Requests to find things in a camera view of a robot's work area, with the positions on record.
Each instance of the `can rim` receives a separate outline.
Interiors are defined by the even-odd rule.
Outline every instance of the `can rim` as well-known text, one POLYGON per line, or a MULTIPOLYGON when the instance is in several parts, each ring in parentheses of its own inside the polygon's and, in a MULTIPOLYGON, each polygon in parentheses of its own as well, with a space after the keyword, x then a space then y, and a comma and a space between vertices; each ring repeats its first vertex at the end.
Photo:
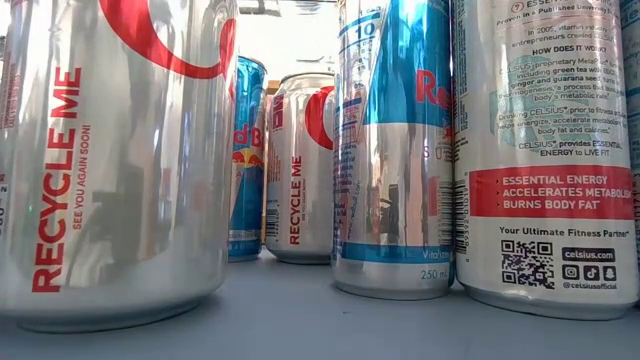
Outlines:
POLYGON ((252 62, 254 62, 254 63, 258 64, 258 65, 262 68, 262 70, 264 70, 264 72, 265 72, 265 73, 267 72, 267 68, 264 66, 264 64, 262 63, 262 61, 257 60, 256 58, 253 58, 253 57, 251 57, 251 56, 238 55, 238 59, 239 59, 239 58, 243 58, 243 59, 245 59, 245 60, 252 61, 252 62))
POLYGON ((284 84, 285 81, 290 80, 294 77, 302 76, 302 75, 329 75, 331 77, 335 76, 335 73, 331 71, 305 71, 301 73, 295 73, 291 75, 287 75, 280 80, 280 84, 284 84))

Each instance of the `qr code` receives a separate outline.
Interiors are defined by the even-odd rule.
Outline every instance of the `qr code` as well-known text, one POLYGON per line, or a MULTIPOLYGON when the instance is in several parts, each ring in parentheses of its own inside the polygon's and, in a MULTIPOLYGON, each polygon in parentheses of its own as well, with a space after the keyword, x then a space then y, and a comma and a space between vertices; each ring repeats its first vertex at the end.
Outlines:
POLYGON ((502 240, 502 282, 555 290, 553 244, 502 240))

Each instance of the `can bottom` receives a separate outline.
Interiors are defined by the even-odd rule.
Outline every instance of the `can bottom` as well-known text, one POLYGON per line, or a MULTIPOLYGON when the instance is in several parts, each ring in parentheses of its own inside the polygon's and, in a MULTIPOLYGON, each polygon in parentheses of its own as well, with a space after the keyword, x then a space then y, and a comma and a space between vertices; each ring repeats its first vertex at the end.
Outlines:
POLYGON ((449 288, 419 289, 419 290, 383 290, 371 289, 336 281, 338 289, 353 295, 383 300, 429 300, 449 294, 449 288))
POLYGON ((299 251, 269 250, 278 261, 295 265, 328 265, 331 263, 331 254, 319 255, 303 253, 299 251))
POLYGON ((517 311, 551 318, 570 320, 614 320, 621 318, 633 303, 623 305, 588 305, 555 301, 531 301, 520 297, 481 290, 462 284, 467 295, 483 304, 505 310, 517 311))
POLYGON ((260 254, 252 254, 252 255, 245 255, 245 256, 229 256, 229 262, 232 263, 232 262, 258 260, 258 256, 260 256, 260 254))
POLYGON ((206 296, 203 296, 174 304, 170 307, 125 312, 108 317, 89 315, 70 319, 20 319, 18 320, 18 327, 27 331, 54 334, 87 333, 130 328, 181 315, 196 308, 205 298, 206 296))

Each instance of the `gray surface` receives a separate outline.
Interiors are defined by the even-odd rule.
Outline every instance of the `gray surface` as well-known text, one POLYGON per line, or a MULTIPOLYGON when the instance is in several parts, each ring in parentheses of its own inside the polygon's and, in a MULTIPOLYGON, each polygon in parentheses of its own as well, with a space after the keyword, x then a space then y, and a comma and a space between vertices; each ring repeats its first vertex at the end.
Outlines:
POLYGON ((230 265, 200 308, 143 327, 32 334, 0 322, 0 359, 500 360, 638 359, 640 312, 578 322, 524 315, 452 295, 394 302, 331 286, 327 266, 230 265))

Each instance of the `celsius can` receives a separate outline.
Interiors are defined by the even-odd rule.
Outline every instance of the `celsius can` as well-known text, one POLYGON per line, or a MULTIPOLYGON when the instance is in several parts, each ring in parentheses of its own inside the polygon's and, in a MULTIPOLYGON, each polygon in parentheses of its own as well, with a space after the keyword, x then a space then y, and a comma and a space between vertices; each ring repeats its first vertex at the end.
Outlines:
POLYGON ((333 124, 324 106, 333 86, 332 73, 287 76, 271 104, 266 245, 283 262, 331 260, 333 124))
POLYGON ((453 282, 449 2, 340 1, 338 288, 417 300, 453 282))
POLYGON ((233 0, 13 1, 1 315, 104 330, 186 311, 222 284, 237 12, 233 0))
POLYGON ((622 316, 638 269, 620 3, 453 4, 458 280, 509 310, 622 316))
POLYGON ((266 70, 262 63, 238 57, 229 261, 257 259, 262 248, 264 115, 266 70))
POLYGON ((636 244, 640 265, 640 0, 620 2, 627 122, 633 173, 636 244))

